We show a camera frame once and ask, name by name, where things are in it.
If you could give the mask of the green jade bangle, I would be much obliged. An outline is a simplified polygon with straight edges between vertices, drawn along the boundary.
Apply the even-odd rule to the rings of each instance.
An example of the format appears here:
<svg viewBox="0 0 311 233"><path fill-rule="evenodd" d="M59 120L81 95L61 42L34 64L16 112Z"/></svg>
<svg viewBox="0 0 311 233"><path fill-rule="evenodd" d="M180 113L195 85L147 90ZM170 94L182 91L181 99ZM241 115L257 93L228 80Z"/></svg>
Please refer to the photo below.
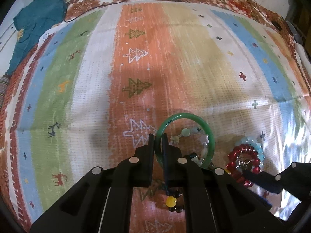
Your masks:
<svg viewBox="0 0 311 233"><path fill-rule="evenodd" d="M192 113L177 113L172 116L169 116L159 127L155 136L155 155L156 159L161 167L163 167L163 156L161 152L161 137L164 134L168 125L178 119L189 119L197 123L204 133L208 135L209 143L208 143L208 151L207 155L204 157L204 162L202 163L201 168L208 169L215 153L215 138L212 133L209 125L199 116Z"/></svg>

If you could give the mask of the white foam mattress edge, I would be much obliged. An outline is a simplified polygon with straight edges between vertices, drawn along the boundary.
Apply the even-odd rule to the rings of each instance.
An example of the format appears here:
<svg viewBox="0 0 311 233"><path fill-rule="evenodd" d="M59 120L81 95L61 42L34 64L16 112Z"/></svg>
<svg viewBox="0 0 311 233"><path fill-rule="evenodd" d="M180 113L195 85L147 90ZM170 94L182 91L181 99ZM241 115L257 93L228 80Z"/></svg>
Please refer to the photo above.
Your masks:
<svg viewBox="0 0 311 233"><path fill-rule="evenodd" d="M306 71L308 72L308 75L310 76L311 75L311 64L310 64L310 60L307 56L307 53L304 47L301 44L296 43L295 50L299 54L301 63L304 65L304 68L306 68Z"/></svg>

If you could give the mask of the teal garment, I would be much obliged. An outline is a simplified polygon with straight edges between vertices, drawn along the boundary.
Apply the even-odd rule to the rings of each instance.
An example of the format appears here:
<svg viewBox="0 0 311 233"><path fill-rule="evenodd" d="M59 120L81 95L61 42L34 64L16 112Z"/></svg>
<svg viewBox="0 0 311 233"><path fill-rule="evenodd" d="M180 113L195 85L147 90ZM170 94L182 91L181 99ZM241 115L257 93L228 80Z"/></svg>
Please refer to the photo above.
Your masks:
<svg viewBox="0 0 311 233"><path fill-rule="evenodd" d="M33 0L13 18L20 33L6 75L10 76L52 26L61 23L67 11L65 0Z"/></svg>

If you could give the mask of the striped grey pillow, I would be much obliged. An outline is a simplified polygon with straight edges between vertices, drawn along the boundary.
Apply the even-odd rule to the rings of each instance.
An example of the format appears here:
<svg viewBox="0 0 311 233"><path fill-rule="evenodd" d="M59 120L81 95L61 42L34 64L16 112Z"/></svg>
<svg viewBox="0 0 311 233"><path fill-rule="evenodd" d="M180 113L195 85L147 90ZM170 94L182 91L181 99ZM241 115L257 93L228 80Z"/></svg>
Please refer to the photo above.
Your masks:
<svg viewBox="0 0 311 233"><path fill-rule="evenodd" d="M6 94L9 83L10 83L9 75L5 74L0 78L0 108L3 105L5 94Z"/></svg>

